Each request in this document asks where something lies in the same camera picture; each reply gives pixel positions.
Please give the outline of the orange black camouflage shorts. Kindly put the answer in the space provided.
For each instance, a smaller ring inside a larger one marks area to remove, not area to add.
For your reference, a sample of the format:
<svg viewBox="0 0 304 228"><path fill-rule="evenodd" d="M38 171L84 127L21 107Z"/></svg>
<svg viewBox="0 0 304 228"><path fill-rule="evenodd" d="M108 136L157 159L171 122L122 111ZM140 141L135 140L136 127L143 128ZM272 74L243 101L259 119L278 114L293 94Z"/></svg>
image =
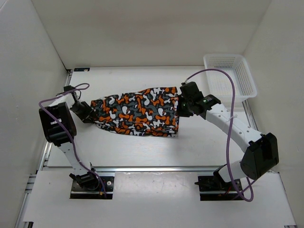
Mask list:
<svg viewBox="0 0 304 228"><path fill-rule="evenodd" d="M175 137L179 130L178 89L155 87L91 101L97 127L117 134Z"/></svg>

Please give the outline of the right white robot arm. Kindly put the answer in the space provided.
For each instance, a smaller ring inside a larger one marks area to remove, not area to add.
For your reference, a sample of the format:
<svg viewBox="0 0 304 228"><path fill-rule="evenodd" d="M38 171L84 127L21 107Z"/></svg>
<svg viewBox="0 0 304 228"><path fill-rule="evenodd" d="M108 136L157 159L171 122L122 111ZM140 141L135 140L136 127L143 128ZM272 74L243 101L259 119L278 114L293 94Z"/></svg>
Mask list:
<svg viewBox="0 0 304 228"><path fill-rule="evenodd" d="M263 134L243 123L213 95L204 96L195 82L182 83L178 114L183 117L199 115L217 126L240 147L244 156L234 163L226 163L214 171L213 184L226 189L231 178L259 179L279 163L277 138Z"/></svg>

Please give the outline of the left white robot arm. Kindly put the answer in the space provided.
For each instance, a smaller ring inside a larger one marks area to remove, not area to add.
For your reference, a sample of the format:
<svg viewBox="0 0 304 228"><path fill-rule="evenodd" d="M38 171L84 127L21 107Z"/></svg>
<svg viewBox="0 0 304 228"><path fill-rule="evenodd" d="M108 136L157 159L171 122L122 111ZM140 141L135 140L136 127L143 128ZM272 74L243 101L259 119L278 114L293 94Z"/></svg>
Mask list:
<svg viewBox="0 0 304 228"><path fill-rule="evenodd" d="M99 186L100 179L92 164L86 165L77 154L75 143L77 131L71 115L74 113L84 123L92 124L94 122L93 109L87 102L80 99L80 94L77 94L88 88L88 83L65 86L63 92L54 98L40 101L38 105L44 136L68 159L73 168L70 177L79 185L86 186L89 190L95 190Z"/></svg>

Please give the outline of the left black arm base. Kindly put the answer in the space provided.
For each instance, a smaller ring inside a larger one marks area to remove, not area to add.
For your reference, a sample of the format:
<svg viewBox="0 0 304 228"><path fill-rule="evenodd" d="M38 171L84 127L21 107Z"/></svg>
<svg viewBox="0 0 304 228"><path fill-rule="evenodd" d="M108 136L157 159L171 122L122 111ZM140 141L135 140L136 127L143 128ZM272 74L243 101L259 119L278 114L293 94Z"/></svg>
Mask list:
<svg viewBox="0 0 304 228"><path fill-rule="evenodd" d="M71 199L111 200L113 198L114 176L100 176L102 184L96 175L90 172L82 176L71 173L69 177L73 180Z"/></svg>

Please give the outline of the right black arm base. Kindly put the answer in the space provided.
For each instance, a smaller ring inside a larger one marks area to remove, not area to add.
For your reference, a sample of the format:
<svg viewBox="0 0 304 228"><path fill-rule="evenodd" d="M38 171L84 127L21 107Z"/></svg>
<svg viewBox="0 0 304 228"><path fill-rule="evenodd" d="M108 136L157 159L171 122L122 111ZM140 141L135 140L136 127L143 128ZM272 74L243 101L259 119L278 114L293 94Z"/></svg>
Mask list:
<svg viewBox="0 0 304 228"><path fill-rule="evenodd" d="M201 201L229 201L242 200L233 183L220 182L210 171L198 172L195 185L199 187L199 196Z"/></svg>

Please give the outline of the white plastic mesh basket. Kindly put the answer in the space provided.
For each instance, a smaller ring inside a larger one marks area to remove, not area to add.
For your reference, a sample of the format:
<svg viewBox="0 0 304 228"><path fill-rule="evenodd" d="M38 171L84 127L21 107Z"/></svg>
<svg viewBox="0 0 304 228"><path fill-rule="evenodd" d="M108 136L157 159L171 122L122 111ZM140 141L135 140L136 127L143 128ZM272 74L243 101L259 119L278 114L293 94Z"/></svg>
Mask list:
<svg viewBox="0 0 304 228"><path fill-rule="evenodd" d="M216 68L226 72L235 86L235 103L256 97L257 89L246 59L236 54L207 54L203 58L206 69ZM212 95L225 105L231 104L232 87L230 80L221 72L207 71L207 82Z"/></svg>

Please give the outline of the front aluminium rail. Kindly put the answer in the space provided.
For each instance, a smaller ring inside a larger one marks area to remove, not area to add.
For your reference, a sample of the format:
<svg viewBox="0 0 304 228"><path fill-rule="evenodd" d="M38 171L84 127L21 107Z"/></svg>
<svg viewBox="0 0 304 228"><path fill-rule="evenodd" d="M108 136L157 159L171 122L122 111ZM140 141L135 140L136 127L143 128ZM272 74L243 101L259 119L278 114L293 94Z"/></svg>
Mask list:
<svg viewBox="0 0 304 228"><path fill-rule="evenodd" d="M164 171L213 172L217 168L218 166L95 167L97 172L164 172Z"/></svg>

